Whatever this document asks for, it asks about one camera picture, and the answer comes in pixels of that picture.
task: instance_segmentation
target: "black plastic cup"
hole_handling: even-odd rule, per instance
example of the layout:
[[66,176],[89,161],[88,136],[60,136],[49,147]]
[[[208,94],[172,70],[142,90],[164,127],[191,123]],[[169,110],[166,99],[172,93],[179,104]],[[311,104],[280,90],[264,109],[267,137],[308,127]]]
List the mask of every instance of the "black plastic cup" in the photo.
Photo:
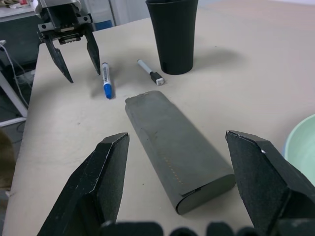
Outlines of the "black plastic cup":
[[146,0],[162,71],[170,75],[192,69],[198,0]]

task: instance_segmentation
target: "white table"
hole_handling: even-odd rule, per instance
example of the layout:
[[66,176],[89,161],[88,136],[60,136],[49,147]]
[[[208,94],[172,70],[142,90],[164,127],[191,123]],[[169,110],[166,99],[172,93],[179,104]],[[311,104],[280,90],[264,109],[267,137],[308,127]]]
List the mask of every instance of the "white table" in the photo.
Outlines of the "white table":
[[[251,225],[237,188],[183,216],[175,213],[125,113],[125,99],[162,91],[230,162],[228,129],[256,134],[281,150],[291,129],[315,111],[315,32],[200,9],[191,72],[163,74],[150,19],[95,33],[117,97],[107,100],[86,41],[60,46],[70,84],[40,46],[4,236],[34,236],[71,173],[104,137],[130,133],[118,220],[157,221],[205,234],[209,222]],[[167,83],[157,87],[142,59]]]
[[35,12],[31,6],[12,9],[8,7],[0,7],[0,22],[12,21],[24,17],[34,16]]

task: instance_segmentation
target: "whiteboard marker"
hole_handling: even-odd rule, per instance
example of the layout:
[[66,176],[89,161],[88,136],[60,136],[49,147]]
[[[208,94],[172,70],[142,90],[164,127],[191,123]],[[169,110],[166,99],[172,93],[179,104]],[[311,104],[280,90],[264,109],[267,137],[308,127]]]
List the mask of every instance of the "whiteboard marker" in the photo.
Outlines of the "whiteboard marker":
[[164,79],[157,72],[153,72],[142,60],[138,60],[138,64],[151,76],[151,79],[158,86],[164,84]]
[[112,83],[109,77],[109,66],[107,63],[102,64],[102,71],[103,71],[103,82],[104,82],[104,91],[105,95],[108,99],[112,98]]

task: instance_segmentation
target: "gray pencil case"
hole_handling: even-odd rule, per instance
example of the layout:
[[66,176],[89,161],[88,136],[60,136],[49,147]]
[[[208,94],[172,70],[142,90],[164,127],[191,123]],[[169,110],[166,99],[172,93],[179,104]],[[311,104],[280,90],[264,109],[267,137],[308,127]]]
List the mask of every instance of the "gray pencil case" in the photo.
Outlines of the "gray pencil case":
[[126,112],[178,214],[235,185],[233,169],[163,93],[126,99]]

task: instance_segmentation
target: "green bowl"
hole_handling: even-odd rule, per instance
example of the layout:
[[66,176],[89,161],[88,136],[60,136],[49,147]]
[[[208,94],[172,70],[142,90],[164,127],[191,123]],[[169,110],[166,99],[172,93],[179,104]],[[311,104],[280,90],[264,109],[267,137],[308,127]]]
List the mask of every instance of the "green bowl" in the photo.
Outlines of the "green bowl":
[[284,146],[284,158],[315,186],[315,115],[291,131]]

